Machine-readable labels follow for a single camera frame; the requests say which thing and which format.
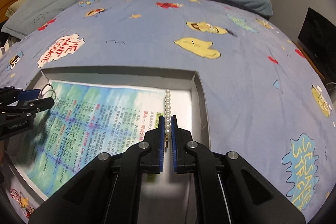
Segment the metal screw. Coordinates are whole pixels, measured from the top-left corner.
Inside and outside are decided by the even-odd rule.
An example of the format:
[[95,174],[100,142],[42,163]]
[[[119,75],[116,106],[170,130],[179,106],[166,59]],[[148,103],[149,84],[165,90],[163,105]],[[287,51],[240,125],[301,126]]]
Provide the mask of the metal screw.
[[98,159],[107,160],[109,158],[109,153],[103,152],[98,155]]
[[141,142],[141,143],[139,143],[139,147],[141,149],[146,149],[147,147],[149,147],[149,143],[147,143],[147,142]]
[[234,151],[230,151],[229,153],[227,153],[227,156],[232,160],[236,160],[239,157],[238,153]]
[[196,148],[198,146],[198,143],[195,142],[195,141],[190,141],[190,142],[187,143],[187,146],[189,148]]

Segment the metal ring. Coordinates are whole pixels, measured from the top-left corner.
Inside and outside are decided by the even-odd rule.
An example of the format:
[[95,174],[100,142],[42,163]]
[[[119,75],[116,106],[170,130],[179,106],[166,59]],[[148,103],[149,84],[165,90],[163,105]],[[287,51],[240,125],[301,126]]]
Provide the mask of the metal ring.
[[52,89],[52,91],[53,91],[53,93],[55,93],[56,94],[56,92],[55,92],[55,90],[54,90],[54,87],[53,87],[53,85],[52,84],[50,84],[50,83],[48,83],[48,84],[46,84],[42,89],[41,89],[41,91],[40,91],[40,93],[39,93],[39,95],[38,95],[38,97],[37,97],[37,99],[42,99],[43,98],[43,96],[42,96],[42,92],[43,92],[43,90],[47,87],[47,86],[50,86],[51,87],[51,89]]

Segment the cartoon print bed sheet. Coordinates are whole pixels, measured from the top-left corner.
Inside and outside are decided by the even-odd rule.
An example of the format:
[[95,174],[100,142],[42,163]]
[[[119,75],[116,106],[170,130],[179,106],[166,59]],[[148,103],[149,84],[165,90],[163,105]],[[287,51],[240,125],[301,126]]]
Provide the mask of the cartoon print bed sheet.
[[336,182],[336,115],[318,75],[278,28],[209,0],[83,0],[16,43],[2,86],[40,68],[198,71],[211,150],[235,150],[309,221]]

